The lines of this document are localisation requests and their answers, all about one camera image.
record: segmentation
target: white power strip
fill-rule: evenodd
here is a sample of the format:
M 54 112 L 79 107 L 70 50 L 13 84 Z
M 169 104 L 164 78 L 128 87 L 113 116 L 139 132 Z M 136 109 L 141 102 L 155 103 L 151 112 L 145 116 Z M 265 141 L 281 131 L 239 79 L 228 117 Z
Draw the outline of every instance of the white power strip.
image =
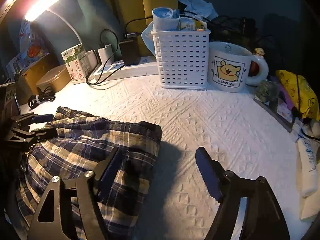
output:
M 103 80 L 116 69 L 122 67 L 123 61 L 116 61 L 111 65 L 106 65 L 104 67 L 102 76 L 100 80 Z M 93 74 L 93 77 L 97 80 L 101 74 L 103 65 L 101 65 L 97 71 Z M 127 77 L 137 77 L 137 76 L 147 76 L 147 75 L 156 75 L 158 74 L 158 65 L 155 57 L 142 57 L 138 65 L 124 66 L 122 69 L 111 75 L 108 80 L 114 80 L 119 78 Z

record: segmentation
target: snack package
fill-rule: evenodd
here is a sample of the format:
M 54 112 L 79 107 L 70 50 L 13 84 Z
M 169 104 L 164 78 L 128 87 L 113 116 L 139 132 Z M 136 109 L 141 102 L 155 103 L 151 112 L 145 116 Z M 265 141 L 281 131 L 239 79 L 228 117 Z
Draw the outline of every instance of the snack package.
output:
M 21 54 L 19 53 L 17 56 L 15 56 L 6 66 L 9 77 L 12 81 L 14 81 L 14 75 L 18 74 L 22 69 L 21 64 Z
M 23 71 L 49 54 L 43 39 L 28 21 L 22 21 L 21 23 L 19 42 Z
M 294 106 L 299 109 L 297 75 L 286 70 L 277 70 L 276 76 L 284 86 L 285 90 L 288 92 Z M 316 94 L 303 76 L 298 75 L 298 83 L 300 94 L 300 112 L 302 113 L 302 117 L 309 117 L 319 121 L 319 103 Z

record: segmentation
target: metal screw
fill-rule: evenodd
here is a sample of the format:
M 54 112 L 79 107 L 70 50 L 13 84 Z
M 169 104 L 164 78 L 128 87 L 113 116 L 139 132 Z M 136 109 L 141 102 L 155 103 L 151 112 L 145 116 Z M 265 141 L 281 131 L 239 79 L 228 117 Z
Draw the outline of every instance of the metal screw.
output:
M 233 173 L 233 171 L 226 171 L 226 172 L 224 173 L 224 175 L 227 176 L 227 177 L 233 177 L 233 176 L 234 176 L 234 173 Z
M 267 180 L 266 180 L 265 177 L 259 176 L 258 177 L 258 181 L 261 182 L 261 183 L 265 183 Z
M 51 181 L 52 182 L 58 182 L 59 179 L 60 179 L 59 176 L 54 176 L 54 177 L 52 177 Z
M 84 176 L 85 177 L 91 177 L 91 176 L 93 176 L 94 175 L 94 172 L 93 171 L 86 171 L 85 173 L 84 173 Z

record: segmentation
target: milk carton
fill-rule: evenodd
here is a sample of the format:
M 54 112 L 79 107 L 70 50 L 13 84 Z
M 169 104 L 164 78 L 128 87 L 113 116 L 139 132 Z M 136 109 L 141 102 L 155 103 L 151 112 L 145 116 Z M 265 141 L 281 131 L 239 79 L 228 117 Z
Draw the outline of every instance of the milk carton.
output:
M 85 82 L 85 77 L 90 71 L 90 65 L 82 43 L 65 50 L 61 55 L 72 83 L 79 84 Z

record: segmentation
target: yellow cartoon pouch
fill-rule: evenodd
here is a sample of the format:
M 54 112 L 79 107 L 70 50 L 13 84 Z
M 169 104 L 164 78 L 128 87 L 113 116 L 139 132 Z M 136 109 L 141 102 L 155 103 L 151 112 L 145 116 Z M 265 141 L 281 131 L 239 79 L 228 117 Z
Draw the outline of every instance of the yellow cartoon pouch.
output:
M 281 84 L 287 90 L 288 94 L 295 107 L 299 109 L 298 105 L 298 85 L 297 76 L 299 83 L 300 93 L 300 112 L 302 118 L 313 118 L 319 121 L 319 103 L 316 94 L 311 89 L 310 85 L 303 76 L 296 75 L 286 70 L 277 70 L 276 76 L 280 80 Z

